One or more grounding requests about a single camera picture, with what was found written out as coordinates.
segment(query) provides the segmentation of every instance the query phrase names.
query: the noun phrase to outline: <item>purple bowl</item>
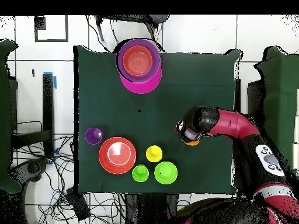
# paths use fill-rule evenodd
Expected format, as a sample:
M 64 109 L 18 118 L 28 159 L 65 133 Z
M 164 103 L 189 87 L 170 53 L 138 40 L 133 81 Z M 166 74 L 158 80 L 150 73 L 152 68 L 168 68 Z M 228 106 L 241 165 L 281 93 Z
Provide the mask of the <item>purple bowl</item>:
M 148 70 L 147 73 L 140 75 L 140 76 L 131 75 L 130 73 L 128 73 L 125 70 L 125 68 L 123 66 L 124 53 L 132 46 L 143 46 L 146 49 L 148 49 L 148 51 L 150 51 L 150 53 L 152 55 L 151 68 Z M 121 76 L 123 76 L 125 79 L 127 79 L 131 82 L 145 82 L 145 81 L 151 79 L 158 71 L 160 62 L 161 62 L 160 53 L 159 53 L 158 48 L 155 46 L 155 44 L 150 40 L 144 40 L 141 38 L 136 38 L 134 40 L 130 40 L 130 41 L 126 42 L 125 45 L 122 46 L 122 48 L 119 50 L 119 52 L 117 53 L 117 56 L 116 56 L 116 66 L 117 66 L 117 69 L 119 70 Z

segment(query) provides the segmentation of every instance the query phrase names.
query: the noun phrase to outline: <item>bowl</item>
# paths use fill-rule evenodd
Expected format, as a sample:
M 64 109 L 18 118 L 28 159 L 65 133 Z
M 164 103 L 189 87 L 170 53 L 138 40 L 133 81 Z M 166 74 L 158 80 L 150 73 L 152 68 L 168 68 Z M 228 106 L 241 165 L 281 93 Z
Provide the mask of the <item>bowl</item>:
M 141 76 L 150 70 L 152 55 L 143 46 L 132 46 L 123 55 L 123 66 L 131 75 Z

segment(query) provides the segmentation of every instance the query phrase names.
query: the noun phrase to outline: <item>purple cup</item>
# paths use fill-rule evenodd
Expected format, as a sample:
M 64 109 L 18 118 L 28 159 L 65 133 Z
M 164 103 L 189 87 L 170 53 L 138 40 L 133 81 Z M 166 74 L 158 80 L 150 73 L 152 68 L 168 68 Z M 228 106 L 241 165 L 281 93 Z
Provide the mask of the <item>purple cup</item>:
M 131 75 L 130 73 L 128 73 L 126 71 L 126 69 L 123 66 L 124 53 L 132 46 L 143 46 L 146 49 L 148 49 L 148 51 L 152 55 L 151 68 L 148 70 L 147 73 L 140 75 L 140 76 Z M 119 70 L 120 75 L 122 77 L 124 77 L 125 79 L 127 79 L 128 81 L 134 82 L 134 83 L 145 82 L 145 81 L 151 79 L 158 71 L 160 63 L 161 63 L 160 53 L 159 53 L 158 48 L 155 46 L 155 44 L 149 40 L 144 40 L 141 38 L 136 38 L 134 40 L 130 40 L 130 41 L 126 42 L 125 45 L 122 46 L 122 48 L 119 50 L 119 52 L 117 53 L 117 56 L 116 56 L 116 67 Z
M 95 145 L 102 140 L 103 136 L 104 136 L 103 130 L 92 127 L 86 131 L 85 140 L 87 141 L 87 143 Z

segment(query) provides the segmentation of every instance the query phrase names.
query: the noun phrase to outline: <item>power strip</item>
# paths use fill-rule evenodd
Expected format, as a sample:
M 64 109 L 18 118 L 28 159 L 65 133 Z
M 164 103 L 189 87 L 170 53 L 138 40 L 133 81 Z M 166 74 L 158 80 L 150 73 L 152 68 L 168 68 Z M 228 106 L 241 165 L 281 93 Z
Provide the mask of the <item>power strip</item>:
M 89 218 L 91 211 L 88 208 L 83 194 L 73 192 L 73 188 L 67 189 L 67 199 L 70 205 L 74 207 L 74 211 L 79 221 Z

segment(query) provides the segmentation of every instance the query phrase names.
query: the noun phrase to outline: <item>blue tape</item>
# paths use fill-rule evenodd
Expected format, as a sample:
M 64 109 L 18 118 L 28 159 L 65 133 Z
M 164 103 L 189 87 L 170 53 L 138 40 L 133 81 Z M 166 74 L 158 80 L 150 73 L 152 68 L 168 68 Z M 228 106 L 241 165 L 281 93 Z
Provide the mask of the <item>blue tape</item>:
M 57 157 L 52 157 L 52 161 L 53 161 L 53 162 L 55 162 L 55 161 L 56 161 L 56 159 L 57 159 Z
M 56 76 L 53 76 L 53 86 L 54 86 L 55 89 L 57 88 Z

